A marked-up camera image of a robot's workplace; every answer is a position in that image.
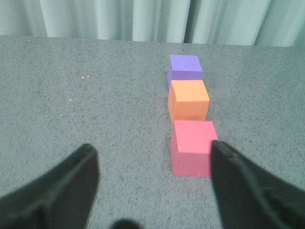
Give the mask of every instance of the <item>pink cube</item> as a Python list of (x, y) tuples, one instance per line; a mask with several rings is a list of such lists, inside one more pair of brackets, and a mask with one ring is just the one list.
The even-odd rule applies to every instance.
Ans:
[(175, 120), (171, 155), (175, 176), (211, 177), (212, 140), (217, 140), (213, 122)]

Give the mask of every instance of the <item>block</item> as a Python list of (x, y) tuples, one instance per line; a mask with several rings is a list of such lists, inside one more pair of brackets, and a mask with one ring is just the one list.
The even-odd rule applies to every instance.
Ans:
[(198, 56), (170, 55), (167, 71), (167, 85), (170, 88), (171, 80), (201, 80), (203, 69)]
[(175, 120), (170, 143), (173, 174), (211, 177), (212, 140), (217, 140), (213, 122)]
[(168, 110), (174, 120), (204, 121), (210, 97), (202, 80), (172, 80), (168, 96)]

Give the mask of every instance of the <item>white curtain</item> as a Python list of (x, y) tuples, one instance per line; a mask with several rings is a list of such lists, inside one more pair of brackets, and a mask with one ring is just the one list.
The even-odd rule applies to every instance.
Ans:
[(0, 0), (0, 35), (304, 46), (305, 0)]

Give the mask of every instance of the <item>purple cube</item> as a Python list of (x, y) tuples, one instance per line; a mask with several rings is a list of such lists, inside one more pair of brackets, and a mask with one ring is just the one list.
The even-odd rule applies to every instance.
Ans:
[(170, 88), (172, 80), (201, 80), (203, 69), (198, 56), (170, 55), (167, 72), (167, 85)]

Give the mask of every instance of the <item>speckled gray surface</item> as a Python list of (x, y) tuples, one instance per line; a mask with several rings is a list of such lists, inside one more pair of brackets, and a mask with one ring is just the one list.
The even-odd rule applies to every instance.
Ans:
[(305, 188), (305, 48), (0, 36), (0, 195), (91, 143), (102, 176), (89, 229), (120, 217), (220, 228), (210, 179), (171, 173), (172, 53), (199, 56), (219, 138)]

